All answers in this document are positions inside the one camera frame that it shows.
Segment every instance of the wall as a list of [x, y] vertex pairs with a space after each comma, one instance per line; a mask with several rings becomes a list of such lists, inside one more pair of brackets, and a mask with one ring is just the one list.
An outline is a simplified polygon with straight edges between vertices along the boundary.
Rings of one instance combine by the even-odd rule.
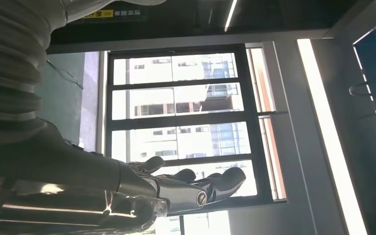
[[358, 203], [370, 234], [376, 234], [376, 115], [369, 97], [348, 88], [363, 82], [352, 44], [376, 26], [376, 0], [336, 35], [312, 40]]
[[43, 81], [35, 88], [43, 101], [43, 108], [36, 112], [37, 117], [54, 123], [63, 138], [74, 143], [79, 143], [83, 90], [71, 82], [73, 78], [66, 71], [83, 84], [85, 56], [85, 53], [49, 55], [49, 61], [63, 70], [56, 70], [46, 63], [40, 67]]
[[276, 109], [288, 111], [271, 117], [288, 204], [229, 211], [231, 234], [346, 234], [296, 42], [263, 50]]

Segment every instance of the white wall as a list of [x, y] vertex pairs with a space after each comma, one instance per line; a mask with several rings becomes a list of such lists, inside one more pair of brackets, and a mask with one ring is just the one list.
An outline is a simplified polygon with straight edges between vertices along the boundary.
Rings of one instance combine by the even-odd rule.
[[363, 82], [352, 44], [376, 26], [376, 0], [334, 39], [312, 40], [332, 114], [356, 186], [367, 230], [376, 234], [376, 116], [369, 97], [348, 88]]
[[277, 110], [289, 111], [272, 117], [288, 204], [229, 211], [232, 235], [343, 235], [296, 42], [263, 46]]

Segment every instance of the robotic arm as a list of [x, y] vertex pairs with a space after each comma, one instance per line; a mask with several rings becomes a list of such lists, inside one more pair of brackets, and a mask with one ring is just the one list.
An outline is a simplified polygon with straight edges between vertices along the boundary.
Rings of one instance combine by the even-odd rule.
[[158, 216], [224, 200], [245, 180], [239, 168], [198, 181], [186, 170], [152, 176], [163, 164], [149, 168], [88, 153], [35, 117], [37, 68], [46, 61], [51, 32], [111, 2], [0, 1], [0, 234], [142, 231]]

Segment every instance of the fluorescent light strip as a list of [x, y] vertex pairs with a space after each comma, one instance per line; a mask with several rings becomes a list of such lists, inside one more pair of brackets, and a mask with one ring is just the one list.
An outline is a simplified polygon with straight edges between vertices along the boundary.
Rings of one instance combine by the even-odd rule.
[[224, 28], [224, 32], [227, 32], [228, 27], [230, 26], [231, 17], [233, 16], [235, 5], [237, 4], [237, 0], [233, 0], [231, 4], [230, 12], [228, 13], [228, 18], [226, 22], [226, 27]]
[[316, 115], [350, 235], [367, 235], [310, 39], [298, 40]]

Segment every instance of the building window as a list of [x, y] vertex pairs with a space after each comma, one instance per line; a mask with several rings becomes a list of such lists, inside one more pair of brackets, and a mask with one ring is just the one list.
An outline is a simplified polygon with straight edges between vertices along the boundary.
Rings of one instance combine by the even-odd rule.
[[177, 113], [189, 113], [189, 103], [177, 103], [176, 104]]
[[171, 59], [155, 59], [152, 60], [152, 64], [169, 64], [171, 63]]
[[174, 112], [174, 104], [166, 104], [166, 113], [173, 114]]
[[207, 126], [196, 127], [195, 132], [208, 132], [210, 129]]
[[177, 155], [176, 150], [162, 150], [162, 151], [156, 151], [155, 152], [156, 156], [172, 156], [172, 155]]
[[187, 154], [187, 158], [203, 158], [206, 157], [207, 155], [205, 153], [192, 153], [192, 154]]
[[181, 134], [191, 133], [191, 128], [184, 128], [180, 130]]
[[192, 108], [194, 112], [200, 112], [201, 111], [201, 103], [200, 102], [194, 102], [192, 104]]
[[189, 66], [197, 66], [196, 62], [181, 62], [178, 63], [178, 67], [189, 67]]
[[143, 69], [145, 69], [145, 65], [135, 65], [134, 69], [136, 69], [136, 70], [143, 70]]
[[164, 106], [162, 104], [142, 105], [135, 107], [135, 116], [160, 115], [164, 114]]
[[153, 132], [154, 136], [161, 136], [162, 134], [163, 134], [162, 131], [154, 131]]
[[176, 129], [168, 130], [166, 133], [168, 135], [175, 135], [176, 134]]

